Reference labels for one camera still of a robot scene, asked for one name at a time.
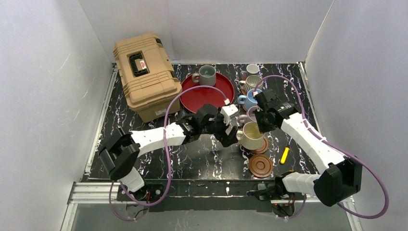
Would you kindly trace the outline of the lilac textured mug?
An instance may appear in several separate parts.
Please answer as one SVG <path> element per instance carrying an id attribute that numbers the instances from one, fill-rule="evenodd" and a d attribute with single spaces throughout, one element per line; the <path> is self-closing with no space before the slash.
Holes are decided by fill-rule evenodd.
<path id="1" fill-rule="evenodd" d="M 237 123 L 240 126 L 243 126 L 244 124 L 249 123 L 249 122 L 257 122 L 256 116 L 255 116 L 255 111 L 257 110 L 257 108 L 258 106 L 253 106 L 249 108 L 246 114 L 240 115 L 237 118 Z"/>

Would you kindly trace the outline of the light blue textured mug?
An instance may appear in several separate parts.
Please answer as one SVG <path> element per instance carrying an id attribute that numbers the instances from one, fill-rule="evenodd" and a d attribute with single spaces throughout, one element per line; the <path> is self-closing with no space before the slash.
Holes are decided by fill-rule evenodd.
<path id="1" fill-rule="evenodd" d="M 244 108 L 245 111 L 248 111 L 251 107 L 257 106 L 258 102 L 256 98 L 254 97 L 254 92 L 256 93 L 261 93 L 262 90 L 257 89 L 256 91 L 254 89 L 251 89 L 247 92 L 246 95 L 240 95 L 237 98 L 237 103 L 241 104 Z"/>

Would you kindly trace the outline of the cream yellow mug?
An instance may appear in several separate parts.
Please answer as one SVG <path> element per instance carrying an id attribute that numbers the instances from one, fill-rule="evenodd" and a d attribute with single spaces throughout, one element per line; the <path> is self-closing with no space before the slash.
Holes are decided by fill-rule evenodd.
<path id="1" fill-rule="evenodd" d="M 238 142 L 248 150 L 256 150 L 264 144 L 264 134 L 259 131 L 256 122 L 244 124 L 241 130 L 237 131 L 236 138 Z"/>

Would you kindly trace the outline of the brown wooden coaster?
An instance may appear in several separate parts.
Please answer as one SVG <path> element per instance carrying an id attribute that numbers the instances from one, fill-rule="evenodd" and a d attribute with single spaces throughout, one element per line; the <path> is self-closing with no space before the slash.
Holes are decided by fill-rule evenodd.
<path id="1" fill-rule="evenodd" d="M 263 144 L 260 148 L 254 149 L 254 150 L 249 150 L 249 152 L 253 154 L 263 154 L 268 150 L 269 142 L 266 137 L 263 138 Z"/>

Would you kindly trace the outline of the grey ribbed mug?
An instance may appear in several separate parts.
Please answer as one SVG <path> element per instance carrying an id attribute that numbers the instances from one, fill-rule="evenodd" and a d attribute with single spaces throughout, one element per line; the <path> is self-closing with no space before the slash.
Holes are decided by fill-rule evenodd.
<path id="1" fill-rule="evenodd" d="M 262 77 L 257 75 L 248 76 L 245 80 L 240 80 L 238 86 L 244 95 L 251 89 L 254 89 L 257 83 L 262 79 Z"/>

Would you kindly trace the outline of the grey printed mug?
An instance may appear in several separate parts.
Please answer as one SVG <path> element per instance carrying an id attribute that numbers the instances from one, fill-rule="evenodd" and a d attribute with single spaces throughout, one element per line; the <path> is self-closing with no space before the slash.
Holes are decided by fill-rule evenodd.
<path id="1" fill-rule="evenodd" d="M 249 76 L 257 75 L 259 73 L 259 66 L 256 64 L 248 64 L 240 72 L 241 80 L 246 80 Z"/>

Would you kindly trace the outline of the sage green mug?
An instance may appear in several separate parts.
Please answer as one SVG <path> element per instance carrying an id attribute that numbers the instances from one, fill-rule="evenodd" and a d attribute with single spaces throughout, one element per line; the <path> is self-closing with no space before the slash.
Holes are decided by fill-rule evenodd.
<path id="1" fill-rule="evenodd" d="M 203 65 L 197 73 L 192 74 L 191 79 L 199 85 L 213 87 L 217 81 L 216 74 L 216 69 L 213 66 Z"/>

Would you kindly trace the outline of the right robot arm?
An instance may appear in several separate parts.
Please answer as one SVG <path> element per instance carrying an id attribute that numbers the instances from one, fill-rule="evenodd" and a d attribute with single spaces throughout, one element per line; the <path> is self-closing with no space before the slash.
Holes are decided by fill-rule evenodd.
<path id="1" fill-rule="evenodd" d="M 259 131 L 282 130 L 305 151 L 318 170 L 317 174 L 287 172 L 277 177 L 276 185 L 282 193 L 309 194 L 332 206 L 360 192 L 362 165 L 317 138 L 316 130 L 295 104 L 279 100 L 272 90 L 258 92 L 254 97 Z"/>

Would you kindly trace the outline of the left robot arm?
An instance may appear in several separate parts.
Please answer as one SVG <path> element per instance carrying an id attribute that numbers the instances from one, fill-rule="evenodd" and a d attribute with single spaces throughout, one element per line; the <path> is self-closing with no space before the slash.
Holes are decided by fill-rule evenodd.
<path id="1" fill-rule="evenodd" d="M 194 142 L 203 134 L 214 135 L 223 147 L 229 147 L 238 142 L 238 129 L 230 126 L 231 118 L 238 112 L 234 104 L 220 108 L 205 104 L 196 113 L 165 127 L 129 133 L 117 128 L 102 145 L 98 156 L 110 180 L 122 182 L 130 192 L 135 193 L 145 185 L 134 167 L 138 157 L 162 149 L 165 144 L 179 146 Z"/>

